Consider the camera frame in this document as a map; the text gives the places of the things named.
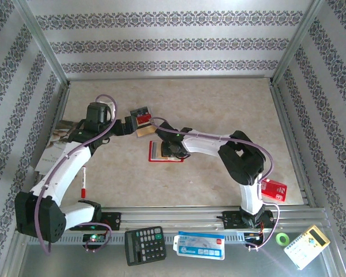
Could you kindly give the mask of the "red card holder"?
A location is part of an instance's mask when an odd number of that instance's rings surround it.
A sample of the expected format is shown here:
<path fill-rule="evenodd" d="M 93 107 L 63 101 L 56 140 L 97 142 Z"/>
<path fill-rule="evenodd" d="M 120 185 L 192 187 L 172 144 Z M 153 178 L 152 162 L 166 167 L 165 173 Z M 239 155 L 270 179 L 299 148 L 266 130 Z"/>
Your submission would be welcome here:
<path fill-rule="evenodd" d="M 176 157 L 163 156 L 161 151 L 161 141 L 149 142 L 148 161 L 153 163 L 183 163 L 183 159 Z"/>

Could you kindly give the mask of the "white book with bread photo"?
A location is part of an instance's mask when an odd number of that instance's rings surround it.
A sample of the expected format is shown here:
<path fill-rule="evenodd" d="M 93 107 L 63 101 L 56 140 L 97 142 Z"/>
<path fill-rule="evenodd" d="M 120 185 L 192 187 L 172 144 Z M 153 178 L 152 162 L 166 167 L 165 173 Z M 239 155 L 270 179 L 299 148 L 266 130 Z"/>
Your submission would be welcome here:
<path fill-rule="evenodd" d="M 80 143 L 72 142 L 69 145 L 68 140 L 73 131 L 78 127 L 78 122 L 60 120 L 52 131 L 50 139 L 38 161 L 35 171 L 41 177 L 44 177 L 65 152 L 68 154 Z"/>

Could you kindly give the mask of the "white red marker pen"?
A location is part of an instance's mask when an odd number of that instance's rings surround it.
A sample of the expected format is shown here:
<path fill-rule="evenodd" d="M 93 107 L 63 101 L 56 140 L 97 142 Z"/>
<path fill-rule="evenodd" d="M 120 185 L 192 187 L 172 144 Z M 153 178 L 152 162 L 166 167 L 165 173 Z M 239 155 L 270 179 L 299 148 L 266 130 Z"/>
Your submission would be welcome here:
<path fill-rule="evenodd" d="M 86 189 L 86 177 L 87 177 L 87 168 L 85 166 L 82 166 L 81 168 L 81 198 L 85 199 L 87 195 L 87 189 Z"/>

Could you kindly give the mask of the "blue white plastic pouch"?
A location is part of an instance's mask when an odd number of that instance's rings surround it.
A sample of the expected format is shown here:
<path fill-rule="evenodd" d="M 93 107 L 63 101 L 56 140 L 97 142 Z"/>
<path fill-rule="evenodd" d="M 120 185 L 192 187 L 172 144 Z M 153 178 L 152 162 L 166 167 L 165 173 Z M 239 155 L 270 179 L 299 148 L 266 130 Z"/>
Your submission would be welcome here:
<path fill-rule="evenodd" d="M 217 234 L 179 231 L 174 237 L 173 250 L 182 257 L 224 260 L 225 238 Z"/>

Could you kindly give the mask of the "black desk calculator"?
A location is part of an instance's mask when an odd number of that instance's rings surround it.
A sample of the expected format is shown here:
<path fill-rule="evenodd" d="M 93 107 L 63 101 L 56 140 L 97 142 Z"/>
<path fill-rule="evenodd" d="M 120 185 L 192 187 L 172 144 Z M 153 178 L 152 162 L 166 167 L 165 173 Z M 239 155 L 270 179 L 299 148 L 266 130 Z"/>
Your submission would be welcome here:
<path fill-rule="evenodd" d="M 124 242 L 128 266 L 161 261 L 167 257 L 161 226 L 126 231 Z"/>

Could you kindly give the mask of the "red cardboard box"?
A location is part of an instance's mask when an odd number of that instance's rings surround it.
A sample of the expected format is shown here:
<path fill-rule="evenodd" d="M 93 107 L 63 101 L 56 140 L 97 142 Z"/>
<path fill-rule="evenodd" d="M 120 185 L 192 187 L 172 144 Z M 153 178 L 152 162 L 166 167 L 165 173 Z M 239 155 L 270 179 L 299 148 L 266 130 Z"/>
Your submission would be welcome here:
<path fill-rule="evenodd" d="M 261 192 L 263 196 L 285 202 L 287 185 L 267 178 L 261 182 Z"/>

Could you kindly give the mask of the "green tape roll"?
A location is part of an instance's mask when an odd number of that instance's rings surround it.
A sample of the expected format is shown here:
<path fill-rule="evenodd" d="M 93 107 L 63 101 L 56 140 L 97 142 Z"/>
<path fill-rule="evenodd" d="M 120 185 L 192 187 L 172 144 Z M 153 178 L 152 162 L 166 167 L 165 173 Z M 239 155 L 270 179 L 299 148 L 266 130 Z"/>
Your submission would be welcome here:
<path fill-rule="evenodd" d="M 278 233 L 276 235 L 276 242 L 282 247 L 286 247 L 290 243 L 289 236 L 286 233 Z"/>

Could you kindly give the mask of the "yellow white calculator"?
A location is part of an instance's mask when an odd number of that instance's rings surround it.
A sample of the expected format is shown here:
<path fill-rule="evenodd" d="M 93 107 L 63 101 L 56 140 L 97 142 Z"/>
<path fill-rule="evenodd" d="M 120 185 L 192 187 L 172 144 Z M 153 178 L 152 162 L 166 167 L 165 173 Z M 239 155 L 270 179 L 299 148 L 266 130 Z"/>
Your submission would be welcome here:
<path fill-rule="evenodd" d="M 286 246 L 284 252 L 299 270 L 303 270 L 329 244 L 327 236 L 316 225 L 312 225 Z"/>

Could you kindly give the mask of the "aluminium frame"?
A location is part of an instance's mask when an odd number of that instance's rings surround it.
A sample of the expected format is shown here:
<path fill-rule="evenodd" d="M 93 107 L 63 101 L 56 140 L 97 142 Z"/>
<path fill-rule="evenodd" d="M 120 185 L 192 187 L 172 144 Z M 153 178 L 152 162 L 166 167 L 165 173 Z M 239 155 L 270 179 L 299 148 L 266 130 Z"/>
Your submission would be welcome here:
<path fill-rule="evenodd" d="M 117 103 L 112 98 L 112 96 L 107 94 L 102 94 L 102 95 L 99 95 L 94 102 L 109 102 L 109 101 L 113 101 L 115 103 L 115 107 L 116 107 L 115 118 L 119 119 Z M 107 149 L 107 147 L 109 147 L 112 144 L 113 140 L 119 138 L 123 141 L 126 141 L 127 139 L 131 138 L 134 133 L 125 135 L 125 136 L 111 136 L 110 141 L 107 144 L 100 146 L 96 150 L 96 152 L 92 155 L 92 157 L 83 166 L 85 166 L 89 161 L 96 159 L 97 156 L 100 155 L 102 151 Z M 274 160 L 272 159 L 269 151 L 267 151 L 265 148 L 261 147 L 258 144 L 255 144 L 255 143 L 253 144 L 256 147 L 258 147 L 266 157 L 266 162 L 264 164 L 262 177 L 259 181 L 260 195 L 261 195 L 261 181 L 264 180 L 269 175 L 269 170 L 267 170 L 265 166 L 266 165 L 274 166 Z M 201 153 L 192 153 L 191 156 L 189 157 L 192 157 L 195 154 L 201 154 Z M 206 155 L 206 154 L 201 154 L 201 155 L 211 158 L 214 162 L 218 162 L 221 167 L 220 169 L 221 173 L 229 177 L 230 184 L 236 185 L 239 188 L 239 193 L 240 193 L 239 184 L 237 184 L 230 177 L 227 169 L 225 168 L 220 158 Z M 82 200 L 82 199 L 79 199 L 73 204 L 65 205 L 64 198 L 65 198 L 65 195 L 61 202 L 62 207 L 68 207 L 68 206 L 74 205 L 78 201 Z M 184 231 L 188 233 L 214 233 L 214 232 L 227 233 L 227 232 L 237 231 L 237 230 L 243 230 L 248 233 L 250 232 L 257 233 L 260 230 L 264 230 L 266 234 L 269 235 L 275 232 L 286 233 L 288 231 L 303 231 L 305 228 L 311 225 L 316 225 L 320 228 L 325 228 L 325 227 L 328 227 L 329 225 L 326 209 L 323 207 L 318 207 L 314 203 L 306 202 L 301 205 L 278 205 L 272 202 L 266 202 L 266 201 L 263 201 L 263 202 L 265 207 L 264 211 L 271 211 L 273 213 L 273 216 L 275 219 L 275 225 L 272 228 L 265 228 L 263 223 L 261 223 L 261 227 L 258 229 L 227 229 L 225 230 L 223 226 L 223 222 L 219 218 L 219 216 L 222 216 L 223 211 L 239 211 L 241 200 L 239 205 L 227 206 L 227 207 L 182 206 L 182 207 L 106 208 L 106 207 L 103 207 L 101 204 L 100 205 L 101 205 L 102 212 L 120 212 L 121 213 L 121 224 L 119 227 L 119 231 L 129 231 L 129 230 L 134 230 L 134 229 L 143 228 L 143 227 L 161 226 L 163 231 L 168 233 L 177 233 L 179 231 Z M 68 232 L 71 232 L 70 229 L 64 231 L 62 236 Z M 103 231 L 76 231 L 76 232 L 83 232 L 86 234 L 94 234 L 94 235 L 99 233 L 102 233 L 102 234 L 105 233 Z M 39 243 L 44 245 L 54 244 L 47 241 L 42 241 L 40 238 L 36 238 L 36 239 Z"/>

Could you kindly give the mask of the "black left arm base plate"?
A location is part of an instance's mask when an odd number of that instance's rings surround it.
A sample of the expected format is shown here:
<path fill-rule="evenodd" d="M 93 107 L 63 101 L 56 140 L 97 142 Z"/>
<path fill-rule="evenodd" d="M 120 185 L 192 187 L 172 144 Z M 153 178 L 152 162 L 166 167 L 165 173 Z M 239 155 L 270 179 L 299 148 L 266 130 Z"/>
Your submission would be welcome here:
<path fill-rule="evenodd" d="M 118 231 L 121 224 L 121 213 L 120 212 L 102 212 L 100 223 L 107 224 L 111 227 L 112 231 Z M 70 228 L 70 231 L 103 231 L 107 230 L 104 226 L 99 226 L 96 224 L 90 226 L 76 226 Z"/>

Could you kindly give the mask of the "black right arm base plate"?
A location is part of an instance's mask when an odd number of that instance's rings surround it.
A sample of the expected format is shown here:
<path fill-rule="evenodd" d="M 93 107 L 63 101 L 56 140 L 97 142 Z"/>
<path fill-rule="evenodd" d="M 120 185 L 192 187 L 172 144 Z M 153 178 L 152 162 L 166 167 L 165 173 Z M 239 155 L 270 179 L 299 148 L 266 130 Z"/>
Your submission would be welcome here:
<path fill-rule="evenodd" d="M 275 219 L 271 211 L 264 211 L 256 215 L 244 211 L 223 211 L 219 218 L 223 222 L 224 229 L 258 229 L 263 223 L 265 228 L 272 228 Z"/>

